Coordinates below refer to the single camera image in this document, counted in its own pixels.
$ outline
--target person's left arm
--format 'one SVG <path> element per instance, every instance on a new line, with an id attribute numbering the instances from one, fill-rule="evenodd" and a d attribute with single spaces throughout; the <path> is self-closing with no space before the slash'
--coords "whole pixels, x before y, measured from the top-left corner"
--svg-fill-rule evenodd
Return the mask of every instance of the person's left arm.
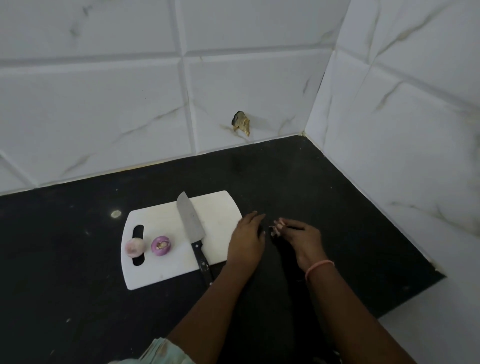
<path id="1" fill-rule="evenodd" d="M 217 361 L 238 296 L 262 257 L 265 233 L 258 237 L 257 231 L 265 215 L 256 215 L 254 211 L 238 222 L 220 275 L 167 336 L 196 364 Z"/>

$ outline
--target cutting board handle hole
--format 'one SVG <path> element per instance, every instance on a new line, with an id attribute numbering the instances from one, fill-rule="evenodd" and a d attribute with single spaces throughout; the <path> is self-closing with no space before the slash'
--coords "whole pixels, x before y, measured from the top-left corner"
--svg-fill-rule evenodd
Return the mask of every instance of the cutting board handle hole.
<path id="1" fill-rule="evenodd" d="M 133 228 L 133 233 L 132 233 L 132 238 L 144 238 L 144 226 L 143 225 L 137 225 Z M 145 253 L 143 253 L 141 256 L 138 256 L 136 258 L 132 258 L 132 262 L 134 266 L 141 266 L 145 261 Z"/>

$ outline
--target bracelet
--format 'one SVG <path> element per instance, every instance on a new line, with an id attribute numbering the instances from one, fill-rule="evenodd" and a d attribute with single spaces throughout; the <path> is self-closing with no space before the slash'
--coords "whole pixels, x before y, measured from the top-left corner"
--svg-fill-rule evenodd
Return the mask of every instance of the bracelet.
<path id="1" fill-rule="evenodd" d="M 315 264 L 313 264 L 310 268 L 307 269 L 307 271 L 305 272 L 305 280 L 308 282 L 308 274 L 314 270 L 315 268 L 321 266 L 322 264 L 325 264 L 325 263 L 332 263 L 333 266 L 335 266 L 335 263 L 332 262 L 331 260 L 321 260 L 320 262 L 316 262 Z"/>

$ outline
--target knife handle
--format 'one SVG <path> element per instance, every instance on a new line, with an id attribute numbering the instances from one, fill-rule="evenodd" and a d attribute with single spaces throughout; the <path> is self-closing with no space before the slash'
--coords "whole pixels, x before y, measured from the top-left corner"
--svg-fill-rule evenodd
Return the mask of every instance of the knife handle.
<path id="1" fill-rule="evenodd" d="M 207 258 L 205 258 L 204 253 L 202 252 L 202 241 L 199 240 L 192 244 L 193 252 L 195 253 L 195 258 L 197 259 L 198 267 L 200 272 L 204 277 L 204 281 L 207 284 L 207 287 L 211 286 L 213 283 L 213 274 L 208 265 Z"/>

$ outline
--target cutting board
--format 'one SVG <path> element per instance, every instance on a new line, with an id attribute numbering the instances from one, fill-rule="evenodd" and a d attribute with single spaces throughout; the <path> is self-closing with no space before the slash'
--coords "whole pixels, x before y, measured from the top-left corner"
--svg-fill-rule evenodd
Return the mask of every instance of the cutting board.
<path id="1" fill-rule="evenodd" d="M 237 204 L 227 191 L 204 194 L 190 200 L 206 233 L 202 250 L 208 263 L 225 261 L 232 232 L 241 218 Z M 125 244 L 132 238 L 137 225 L 144 227 L 143 239 L 147 246 L 145 261 L 139 266 L 133 265 L 132 258 L 125 253 Z M 153 239 L 160 235 L 168 236 L 171 241 L 171 249 L 164 256 L 156 256 L 150 250 Z M 123 228 L 120 257 L 129 290 L 199 269 L 176 201 L 131 211 Z"/>

